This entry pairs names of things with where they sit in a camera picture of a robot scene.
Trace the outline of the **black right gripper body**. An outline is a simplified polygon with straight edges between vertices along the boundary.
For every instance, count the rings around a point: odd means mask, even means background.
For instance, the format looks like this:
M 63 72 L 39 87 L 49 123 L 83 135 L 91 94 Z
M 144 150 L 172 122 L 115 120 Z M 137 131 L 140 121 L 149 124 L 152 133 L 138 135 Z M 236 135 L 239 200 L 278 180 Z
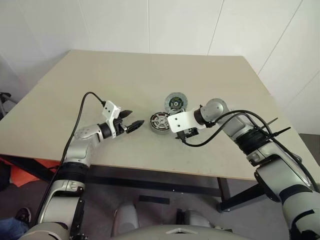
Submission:
M 195 127 L 188 128 L 186 130 L 178 131 L 176 133 L 175 139 L 181 140 L 182 142 L 186 142 L 186 140 L 188 138 L 191 138 L 191 137 L 196 136 L 198 134 L 199 134 L 199 130 L 197 128 L 195 128 Z

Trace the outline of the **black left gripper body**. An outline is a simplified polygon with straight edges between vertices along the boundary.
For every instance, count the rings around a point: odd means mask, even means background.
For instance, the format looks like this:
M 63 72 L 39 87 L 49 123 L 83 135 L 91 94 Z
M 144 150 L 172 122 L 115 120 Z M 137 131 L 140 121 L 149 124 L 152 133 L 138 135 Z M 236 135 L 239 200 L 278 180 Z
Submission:
M 117 136 L 128 133 L 128 127 L 124 125 L 123 119 L 120 117 L 113 120 L 113 126 Z

